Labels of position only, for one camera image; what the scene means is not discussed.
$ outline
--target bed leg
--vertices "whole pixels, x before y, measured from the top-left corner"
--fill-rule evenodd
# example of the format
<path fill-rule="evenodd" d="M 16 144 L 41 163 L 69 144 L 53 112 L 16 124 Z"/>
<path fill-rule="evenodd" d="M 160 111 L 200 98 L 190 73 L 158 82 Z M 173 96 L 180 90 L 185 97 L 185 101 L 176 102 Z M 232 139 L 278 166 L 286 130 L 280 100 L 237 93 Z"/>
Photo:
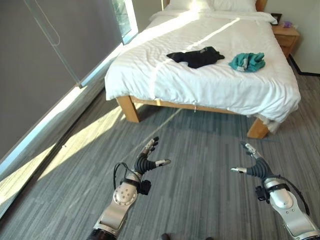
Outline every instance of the bed leg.
<path fill-rule="evenodd" d="M 125 115 L 125 118 L 129 122 L 139 123 L 139 117 L 134 103 L 131 101 L 130 96 L 119 96 L 116 98 L 116 101 L 122 108 L 122 111 Z"/>
<path fill-rule="evenodd" d="M 269 129 L 257 118 L 247 133 L 248 138 L 263 139 L 269 133 Z"/>

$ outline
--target wooden bed frame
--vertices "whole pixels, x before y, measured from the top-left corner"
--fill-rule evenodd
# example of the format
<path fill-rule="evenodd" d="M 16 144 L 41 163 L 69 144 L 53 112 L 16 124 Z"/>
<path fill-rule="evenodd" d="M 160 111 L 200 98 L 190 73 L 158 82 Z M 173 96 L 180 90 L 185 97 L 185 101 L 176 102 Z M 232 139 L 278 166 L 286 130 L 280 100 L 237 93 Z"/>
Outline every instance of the wooden bed frame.
<path fill-rule="evenodd" d="M 267 0 L 257 0 L 255 3 L 256 10 L 258 12 L 263 12 L 265 6 L 267 4 Z M 136 110 L 134 103 L 154 105 L 154 106 L 163 106 L 163 107 L 171 107 L 171 108 L 179 108 L 179 109 L 191 109 L 194 110 L 195 106 L 192 104 L 176 104 L 168 101 L 161 100 L 142 100 L 138 99 L 135 96 L 120 96 L 116 98 L 118 104 L 121 106 L 122 111 L 129 122 L 139 123 L 139 116 Z M 225 109 L 212 108 L 212 107 L 204 107 L 204 106 L 196 106 L 196 110 L 198 111 L 207 111 L 207 112 L 215 112 L 215 113 L 223 113 L 223 114 L 237 114 L 232 111 L 228 111 Z M 249 138 L 255 139 L 263 139 L 269 130 L 267 126 L 263 124 L 263 122 L 257 118 L 250 130 L 247 133 Z"/>

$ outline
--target white bedsheet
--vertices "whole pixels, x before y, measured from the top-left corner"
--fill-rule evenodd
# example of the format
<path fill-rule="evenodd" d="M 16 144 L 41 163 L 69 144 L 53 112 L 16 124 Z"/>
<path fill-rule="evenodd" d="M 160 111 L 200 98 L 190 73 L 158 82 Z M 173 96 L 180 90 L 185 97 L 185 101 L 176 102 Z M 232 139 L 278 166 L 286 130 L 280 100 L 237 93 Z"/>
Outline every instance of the white bedsheet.
<path fill-rule="evenodd" d="M 152 16 L 110 66 L 106 99 L 132 95 L 261 115 L 283 122 L 298 108 L 300 93 L 269 22 L 268 13 L 181 12 Z M 166 55 L 213 46 L 225 56 L 216 64 L 193 69 Z M 265 67 L 255 73 L 233 70 L 228 63 L 239 53 L 265 54 Z"/>

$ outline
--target pillow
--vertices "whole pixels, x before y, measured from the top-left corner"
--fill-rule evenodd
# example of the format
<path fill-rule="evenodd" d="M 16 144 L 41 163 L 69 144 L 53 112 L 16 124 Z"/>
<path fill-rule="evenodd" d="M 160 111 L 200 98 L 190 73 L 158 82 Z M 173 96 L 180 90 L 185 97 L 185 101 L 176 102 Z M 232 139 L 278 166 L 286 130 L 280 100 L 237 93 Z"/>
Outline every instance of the pillow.
<path fill-rule="evenodd" d="M 192 11 L 203 11 L 211 10 L 214 11 L 213 6 L 209 6 L 207 0 L 170 0 L 167 6 L 169 10 L 192 10 Z"/>
<path fill-rule="evenodd" d="M 256 0 L 210 0 L 216 11 L 256 12 Z"/>

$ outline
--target robotic arm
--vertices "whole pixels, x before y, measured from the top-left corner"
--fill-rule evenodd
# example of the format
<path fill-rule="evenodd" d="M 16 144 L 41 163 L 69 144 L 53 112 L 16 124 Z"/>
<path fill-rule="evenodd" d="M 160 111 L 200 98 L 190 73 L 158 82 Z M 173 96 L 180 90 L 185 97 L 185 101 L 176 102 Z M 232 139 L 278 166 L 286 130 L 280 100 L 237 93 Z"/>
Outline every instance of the robotic arm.
<path fill-rule="evenodd" d="M 104 210 L 97 220 L 91 234 L 86 240 L 116 240 L 122 226 L 124 225 L 129 209 L 134 205 L 138 194 L 148 195 L 151 183 L 148 180 L 142 181 L 142 176 L 146 171 L 169 164 L 168 159 L 159 161 L 149 161 L 148 155 L 155 150 L 158 144 L 158 137 L 153 138 L 142 149 L 141 153 L 131 170 L 125 163 L 118 163 L 113 172 L 113 177 L 119 165 L 124 165 L 130 172 L 122 179 L 116 188 L 115 178 L 113 179 L 114 193 L 110 205 Z"/>
<path fill-rule="evenodd" d="M 266 200 L 280 214 L 288 233 L 294 240 L 320 240 L 320 229 L 309 218 L 309 208 L 301 193 L 289 182 L 301 197 L 306 213 L 302 212 L 298 206 L 296 197 L 290 192 L 285 183 L 280 183 L 279 179 L 284 177 L 274 175 L 264 158 L 249 143 L 242 142 L 242 146 L 247 150 L 247 154 L 255 159 L 256 165 L 253 167 L 235 167 L 232 172 L 243 173 L 262 179 L 262 187 L 256 187 L 256 194 L 260 201 Z"/>

